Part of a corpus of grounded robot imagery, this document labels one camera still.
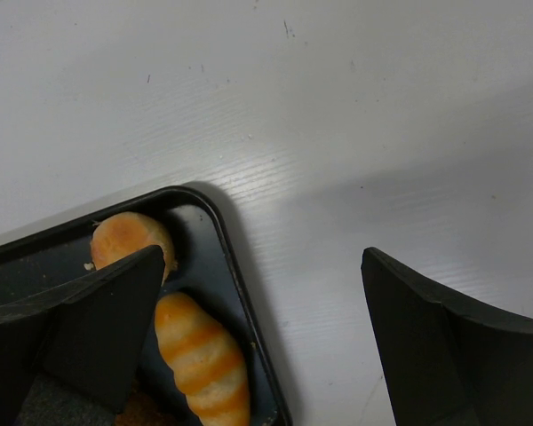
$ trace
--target dark baking tray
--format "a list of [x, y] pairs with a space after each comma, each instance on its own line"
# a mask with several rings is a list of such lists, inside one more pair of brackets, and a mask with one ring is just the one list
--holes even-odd
[[[179, 269], [161, 295], [182, 290], [235, 336], [251, 387], [251, 426], [291, 425], [291, 418], [235, 261], [221, 215], [198, 191], [170, 186], [80, 217], [0, 247], [0, 305], [31, 296], [88, 273], [95, 225], [116, 213], [136, 211], [164, 223], [177, 248]], [[199, 425], [159, 356], [154, 326], [147, 335], [139, 378], [181, 426]]]

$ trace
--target black plastic piece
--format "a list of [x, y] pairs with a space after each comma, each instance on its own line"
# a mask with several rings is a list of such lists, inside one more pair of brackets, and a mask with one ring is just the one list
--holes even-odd
[[533, 426], [533, 319], [376, 248], [362, 277], [398, 426]]
[[[224, 221], [213, 203], [196, 190], [167, 187], [0, 247], [0, 304], [85, 275], [95, 224], [123, 211], [149, 215], [171, 232], [179, 270], [164, 283], [160, 296], [185, 291], [241, 345], [250, 377], [251, 426], [291, 425]], [[201, 424], [175, 388], [152, 327], [139, 365], [143, 386], [164, 410], [179, 418], [180, 426]]]
[[0, 425], [13, 423], [40, 371], [120, 412], [162, 274], [162, 251], [153, 246], [0, 306]]

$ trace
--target white table surface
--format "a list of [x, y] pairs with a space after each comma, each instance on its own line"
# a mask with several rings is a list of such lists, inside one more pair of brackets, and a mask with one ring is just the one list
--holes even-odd
[[533, 0], [0, 0], [0, 244], [188, 181], [296, 424], [394, 424], [364, 248], [533, 316]]

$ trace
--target bread roll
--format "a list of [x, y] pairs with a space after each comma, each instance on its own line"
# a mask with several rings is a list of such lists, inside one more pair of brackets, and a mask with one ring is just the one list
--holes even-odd
[[235, 339], [194, 300], [176, 293], [156, 305], [160, 354], [203, 426], [249, 426], [247, 368]]
[[92, 235], [91, 257], [98, 270], [152, 245], [163, 251], [164, 282], [178, 267], [171, 236], [162, 224], [140, 213], [127, 211], [103, 220]]

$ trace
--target scratch on surface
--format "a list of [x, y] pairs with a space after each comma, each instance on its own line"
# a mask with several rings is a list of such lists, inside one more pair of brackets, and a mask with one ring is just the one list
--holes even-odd
[[371, 400], [373, 399], [373, 396], [375, 395], [375, 392], [377, 392], [377, 388], [379, 387], [379, 384], [383, 380], [383, 375], [381, 375], [376, 381], [373, 387], [371, 388], [370, 395], [367, 397], [367, 400], [365, 401], [365, 404], [362, 408], [362, 416], [359, 420], [359, 426], [363, 426], [363, 417], [365, 417], [365, 410], [367, 410], [367, 407], [370, 405]]

